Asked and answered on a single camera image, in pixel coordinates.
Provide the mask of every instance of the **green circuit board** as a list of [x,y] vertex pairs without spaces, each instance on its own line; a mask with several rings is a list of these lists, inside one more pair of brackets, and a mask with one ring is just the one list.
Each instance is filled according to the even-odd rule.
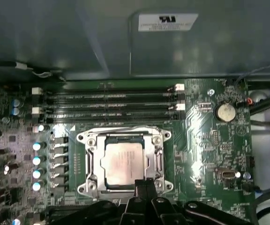
[[[78,133],[96,127],[117,126],[157,126],[172,133],[170,140],[164,143],[165,179],[173,183],[171,192],[165,197],[186,202],[189,200],[202,201],[220,210],[235,216],[249,219],[248,207],[255,199],[253,193],[246,193],[241,189],[243,182],[253,183],[253,159],[250,131],[250,116],[248,106],[236,107],[236,116],[230,122],[218,120],[215,110],[218,105],[236,104],[242,102],[242,95],[233,86],[226,84],[227,79],[161,79],[161,80],[133,80],[133,81],[78,81],[62,83],[33,83],[22,84],[18,92],[10,96],[0,93],[0,101],[4,105],[0,108],[0,120],[11,112],[13,98],[25,99],[26,113],[20,117],[11,117],[8,124],[1,124],[3,135],[0,137],[0,146],[8,145],[11,152],[16,154],[20,161],[15,177],[18,182],[13,185],[23,186],[22,201],[11,206],[13,215],[18,211],[38,212],[49,205],[69,206],[92,203],[92,199],[79,195],[76,188],[84,183],[85,147],[76,140]],[[64,90],[109,90],[109,89],[148,89],[173,86],[177,83],[185,84],[185,112],[181,120],[155,120],[142,119],[138,121],[120,122],[61,122],[53,123],[45,133],[34,134],[30,130],[34,124],[27,116],[31,105],[27,104],[31,96],[32,87],[57,93]],[[240,84],[240,91],[247,94],[247,85]],[[10,135],[16,136],[16,142],[8,143]],[[49,142],[51,136],[67,136],[69,188],[61,193],[51,193],[46,185],[40,192],[32,191],[31,174],[35,169],[31,161],[25,161],[23,155],[34,157],[32,144],[35,141]],[[49,154],[49,148],[40,150],[37,154]],[[223,179],[223,172],[236,172],[236,178]],[[0,179],[10,180],[14,175]]]

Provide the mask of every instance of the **screw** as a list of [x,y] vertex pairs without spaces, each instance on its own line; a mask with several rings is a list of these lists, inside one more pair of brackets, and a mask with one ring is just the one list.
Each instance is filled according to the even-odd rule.
[[212,96],[215,94],[215,91],[213,89],[208,90],[208,95]]
[[158,199],[157,199],[157,202],[163,203],[163,202],[165,202],[165,199],[164,199],[164,198],[158,198]]
[[95,144],[96,144],[96,141],[94,140],[94,139],[89,139],[88,141],[87,141],[87,144],[89,145],[89,146],[94,146]]
[[160,188],[160,187],[162,187],[162,184],[161,184],[160,181],[155,181],[155,186],[158,187],[158,188]]
[[153,137],[152,139],[154,144],[160,144],[161,143],[161,138],[159,136]]
[[90,183],[90,184],[89,184],[89,188],[90,188],[91,190],[95,190],[95,189],[97,188],[97,186],[96,186],[94,183]]
[[189,203],[188,206],[192,209],[197,208],[197,204],[195,203]]

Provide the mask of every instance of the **chip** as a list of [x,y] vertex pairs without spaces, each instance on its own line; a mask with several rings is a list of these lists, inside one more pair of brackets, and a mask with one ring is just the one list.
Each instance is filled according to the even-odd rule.
[[11,178],[10,184],[17,184],[17,178]]
[[9,142],[16,142],[16,136],[9,136]]
[[24,161],[30,161],[31,160],[31,155],[24,155],[23,159],[24,159]]
[[101,160],[108,185],[133,185],[143,179],[143,146],[140,143],[116,143],[106,145]]
[[28,204],[33,206],[36,204],[36,198],[28,198]]

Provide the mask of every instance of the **sticker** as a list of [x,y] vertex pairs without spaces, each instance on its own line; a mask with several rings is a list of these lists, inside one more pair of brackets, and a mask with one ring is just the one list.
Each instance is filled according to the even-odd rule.
[[141,14],[138,31],[188,31],[198,14]]

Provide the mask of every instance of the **black plastic part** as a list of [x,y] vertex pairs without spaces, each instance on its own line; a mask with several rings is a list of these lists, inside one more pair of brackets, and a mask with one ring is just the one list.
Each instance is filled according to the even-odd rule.
[[253,156],[247,156],[246,161],[247,161],[247,168],[254,168],[255,167],[255,159]]
[[156,187],[152,178],[146,180],[135,180],[135,196],[151,201],[157,197]]
[[192,218],[197,224],[253,225],[246,220],[197,201],[189,201],[184,204],[184,210],[185,216]]
[[43,221],[45,219],[45,215],[44,215],[44,213],[42,213],[42,212],[37,212],[37,213],[34,213],[33,214],[33,222],[34,223],[38,223],[38,222],[41,222],[41,221]]

